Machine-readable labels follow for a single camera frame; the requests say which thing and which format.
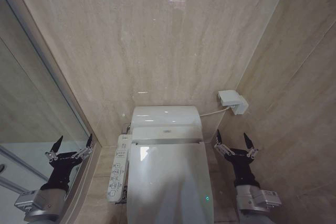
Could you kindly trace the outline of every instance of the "cable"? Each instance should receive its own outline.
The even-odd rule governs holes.
[[[228,106],[228,107],[226,107],[226,108],[223,109],[223,110],[218,110],[218,111],[215,111],[215,112],[211,112],[211,113],[203,114],[203,115],[200,115],[200,117],[207,116],[207,115],[212,115],[212,114],[217,114],[217,113],[226,111],[226,110],[228,110],[228,109],[230,109],[230,108],[233,108],[233,107],[234,107],[234,106]]]

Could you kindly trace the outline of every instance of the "metal bracket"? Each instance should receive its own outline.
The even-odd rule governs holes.
[[[124,186],[124,191],[122,192],[122,198],[116,204],[126,204],[127,203],[127,186]]]

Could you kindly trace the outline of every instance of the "bathroom wall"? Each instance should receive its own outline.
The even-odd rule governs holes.
[[[137,105],[220,109],[278,0],[24,0],[103,146]],[[210,141],[222,114],[202,119]]]
[[[228,146],[246,132],[260,148],[251,168],[281,197],[277,223],[336,223],[335,22],[336,0],[280,0],[237,88],[248,111],[219,126]]]

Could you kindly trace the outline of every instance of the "toilet seat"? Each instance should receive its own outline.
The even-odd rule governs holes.
[[[131,144],[129,224],[213,223],[205,145]]]

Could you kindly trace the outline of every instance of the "metal frame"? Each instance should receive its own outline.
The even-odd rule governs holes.
[[[4,157],[7,157],[9,160],[13,161],[15,164],[23,167],[24,169],[40,177],[41,179],[48,181],[47,176],[40,173],[37,169],[33,168],[31,165],[28,165],[21,158],[19,158],[18,156],[16,156],[14,153],[10,152],[9,150],[7,150],[5,147],[0,146],[0,154],[3,155]]]
[[[18,184],[0,176],[0,186],[3,186],[11,191],[14,191],[18,194],[24,193],[25,191],[29,191],[26,188],[23,188],[22,186],[19,186]]]

